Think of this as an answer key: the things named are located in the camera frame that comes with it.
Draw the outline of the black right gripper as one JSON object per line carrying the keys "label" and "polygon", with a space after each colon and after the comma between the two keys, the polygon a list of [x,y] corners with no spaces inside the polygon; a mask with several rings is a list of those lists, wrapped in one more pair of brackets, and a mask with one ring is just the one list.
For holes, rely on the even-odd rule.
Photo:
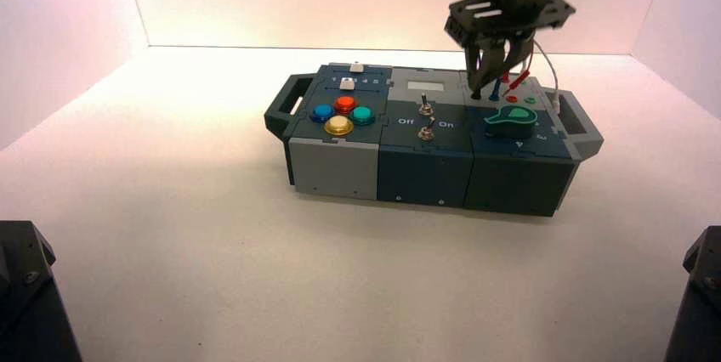
{"label": "black right gripper", "polygon": [[[480,98],[488,82],[528,58],[533,36],[542,29],[559,29],[576,12],[565,0],[459,0],[449,5],[446,33],[465,48],[468,87]],[[488,76],[481,47],[489,44]]]}

